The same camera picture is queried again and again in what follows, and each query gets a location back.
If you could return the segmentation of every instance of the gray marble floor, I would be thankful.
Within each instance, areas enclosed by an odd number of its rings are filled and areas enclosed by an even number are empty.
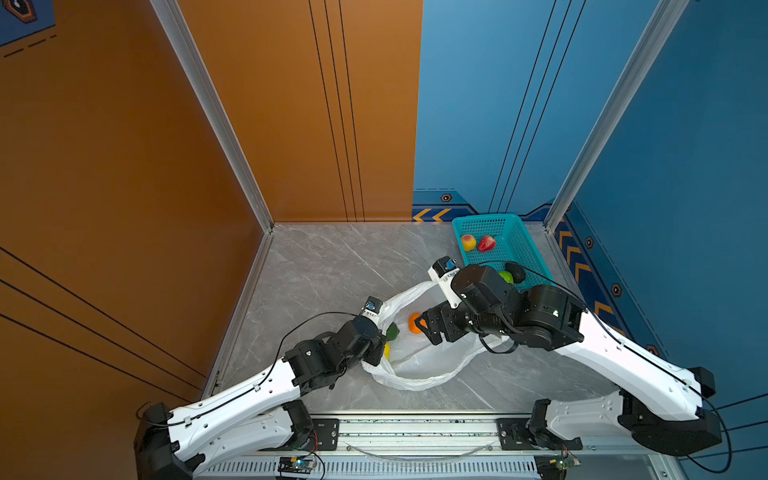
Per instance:
[[[540,226],[529,226],[555,280],[565,281]],[[266,368],[285,332],[328,310],[357,312],[368,295],[386,300],[429,280],[427,269],[449,255],[461,259],[450,223],[284,224],[259,278],[222,387]],[[322,316],[297,330],[283,352],[302,339],[338,329],[348,318]],[[586,399],[615,387],[591,369],[542,350],[481,353],[454,379],[422,392],[403,392],[375,382],[357,366],[333,391],[316,390],[303,400],[311,412],[342,409],[501,410],[529,412],[541,398]]]

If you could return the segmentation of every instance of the blue wall panel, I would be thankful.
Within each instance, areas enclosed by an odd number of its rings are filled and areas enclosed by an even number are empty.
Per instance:
[[[715,373],[715,405],[768,392],[766,18],[760,0],[691,2],[576,199],[670,360]],[[766,406],[723,414],[743,425]],[[734,447],[767,433],[739,429]],[[766,458],[737,454],[718,478],[763,478]]]
[[[588,0],[579,18],[583,0],[425,0],[414,188],[458,191],[480,213],[553,198],[656,4]]]

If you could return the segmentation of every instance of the strawberry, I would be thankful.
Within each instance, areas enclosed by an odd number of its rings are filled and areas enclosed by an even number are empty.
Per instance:
[[[490,235],[486,235],[485,237],[480,239],[480,243],[478,243],[478,252],[485,253],[493,250],[496,247],[496,239],[494,237],[491,237]]]

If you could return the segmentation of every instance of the yellow fruit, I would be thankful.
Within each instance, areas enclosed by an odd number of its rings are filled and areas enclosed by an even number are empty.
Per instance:
[[[462,235],[462,247],[464,247],[465,252],[474,250],[476,246],[478,246],[478,241],[472,235]]]

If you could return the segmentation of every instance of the white plastic bag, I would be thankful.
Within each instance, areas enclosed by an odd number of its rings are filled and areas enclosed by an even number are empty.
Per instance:
[[[398,390],[426,390],[448,382],[475,355],[485,351],[479,337],[464,335],[454,343],[443,341],[432,345],[423,333],[414,334],[408,328],[408,318],[445,302],[445,294],[437,282],[424,282],[395,295],[384,302],[379,318],[374,320],[383,331],[395,323],[400,334],[389,342],[389,360],[382,357],[378,366],[361,362],[374,380]],[[491,348],[500,345],[499,336],[486,337]]]

